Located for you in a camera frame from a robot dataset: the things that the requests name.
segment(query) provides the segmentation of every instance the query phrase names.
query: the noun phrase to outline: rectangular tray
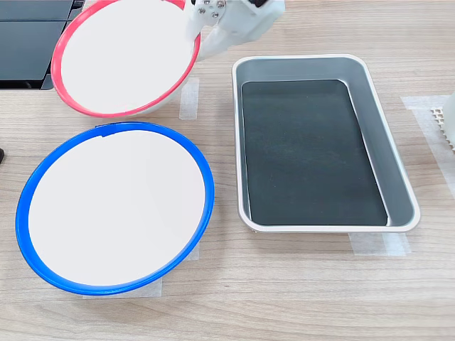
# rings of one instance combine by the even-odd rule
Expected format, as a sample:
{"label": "rectangular tray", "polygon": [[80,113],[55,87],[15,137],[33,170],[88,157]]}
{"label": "rectangular tray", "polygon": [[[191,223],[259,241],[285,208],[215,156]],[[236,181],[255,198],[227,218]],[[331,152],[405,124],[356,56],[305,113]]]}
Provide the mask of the rectangular tray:
{"label": "rectangular tray", "polygon": [[249,227],[405,232],[417,225],[417,200],[362,60],[244,58],[232,81],[238,209]]}

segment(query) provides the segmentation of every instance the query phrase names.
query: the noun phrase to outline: red rim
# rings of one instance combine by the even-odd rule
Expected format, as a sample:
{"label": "red rim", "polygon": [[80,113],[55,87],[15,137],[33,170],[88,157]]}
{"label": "red rim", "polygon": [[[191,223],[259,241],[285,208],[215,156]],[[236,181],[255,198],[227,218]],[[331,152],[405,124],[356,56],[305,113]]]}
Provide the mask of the red rim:
{"label": "red rim", "polygon": [[[120,0],[99,0],[98,2],[91,5],[91,7],[89,7],[88,9],[84,10],[79,16],[77,16],[73,20],[73,22],[70,23],[70,25],[68,25],[68,27],[63,31],[62,36],[60,37],[60,39],[57,42],[57,45],[55,46],[54,54],[52,57],[52,62],[50,64],[50,76],[52,77],[55,91],[57,91],[60,98],[64,101],[64,103],[68,104],[74,110],[77,110],[77,111],[79,111],[83,114],[89,115],[89,116],[94,116],[94,117],[127,116],[127,115],[137,114],[139,112],[142,112],[144,110],[147,110],[147,109],[157,105],[159,102],[161,102],[162,100],[167,98],[172,92],[174,92],[182,84],[182,82],[187,78],[187,76],[190,74],[191,69],[193,68],[194,64],[196,63],[196,59],[199,54],[200,35],[194,41],[193,57],[191,58],[190,64],[186,68],[185,73],[177,81],[177,83],[171,87],[171,89],[166,91],[164,94],[162,94],[160,97],[155,99],[153,102],[145,104],[140,108],[129,110],[127,112],[116,112],[113,114],[102,114],[100,112],[93,112],[89,109],[84,108],[79,103],[77,103],[70,96],[70,94],[68,94],[68,91],[66,90],[65,86],[63,85],[63,79],[62,79],[63,52],[65,51],[66,45],[68,44],[68,41],[70,40],[71,36],[74,34],[74,32],[77,30],[77,28],[80,25],[82,25],[82,23],[84,21],[86,21],[93,14],[97,13],[99,10],[103,9],[106,6],[109,6],[110,4],[113,4],[116,1],[120,1]],[[183,7],[185,6],[185,0],[167,0],[167,1],[171,2],[172,4],[177,5],[182,10],[183,10]]]}

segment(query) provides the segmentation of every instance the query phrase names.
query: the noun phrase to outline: white plastic object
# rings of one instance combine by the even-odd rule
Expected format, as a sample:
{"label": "white plastic object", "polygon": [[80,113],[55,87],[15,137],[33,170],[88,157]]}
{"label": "white plastic object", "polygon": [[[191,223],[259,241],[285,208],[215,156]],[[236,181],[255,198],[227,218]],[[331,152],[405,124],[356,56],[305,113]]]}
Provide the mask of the white plastic object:
{"label": "white plastic object", "polygon": [[444,133],[450,144],[455,144],[455,92],[442,108],[444,114]]}
{"label": "white plastic object", "polygon": [[186,4],[187,11],[191,12],[188,25],[191,36],[203,26],[214,26],[201,44],[198,60],[221,53],[232,45],[259,39],[285,10],[284,0],[268,0],[259,8],[249,0],[196,0],[192,10],[188,2],[191,0]]}
{"label": "white plastic object", "polygon": [[107,295],[172,270],[207,227],[214,183],[203,154],[163,126],[97,126],[52,152],[18,203],[31,268],[58,288]]}
{"label": "white plastic object", "polygon": [[98,1],[83,11],[53,55],[51,75],[62,100],[95,117],[149,113],[167,103],[199,52],[200,37],[185,35],[185,5],[185,0]]}

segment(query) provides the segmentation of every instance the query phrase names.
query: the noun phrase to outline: robotic arm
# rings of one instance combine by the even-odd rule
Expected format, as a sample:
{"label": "robotic arm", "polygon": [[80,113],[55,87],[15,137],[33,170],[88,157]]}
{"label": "robotic arm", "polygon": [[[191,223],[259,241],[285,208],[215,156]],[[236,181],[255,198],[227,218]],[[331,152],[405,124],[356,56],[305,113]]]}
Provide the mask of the robotic arm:
{"label": "robotic arm", "polygon": [[284,10],[284,0],[186,0],[184,9],[189,38],[196,39],[204,26],[213,26],[198,60],[259,39]]}

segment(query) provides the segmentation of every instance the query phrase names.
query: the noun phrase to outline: black mat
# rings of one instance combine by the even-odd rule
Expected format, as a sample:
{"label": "black mat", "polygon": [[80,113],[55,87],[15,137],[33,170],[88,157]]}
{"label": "black mat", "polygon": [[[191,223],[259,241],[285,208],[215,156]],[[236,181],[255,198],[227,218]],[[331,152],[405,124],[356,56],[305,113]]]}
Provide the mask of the black mat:
{"label": "black mat", "polygon": [[387,214],[346,86],[338,80],[242,87],[252,220],[385,225]]}

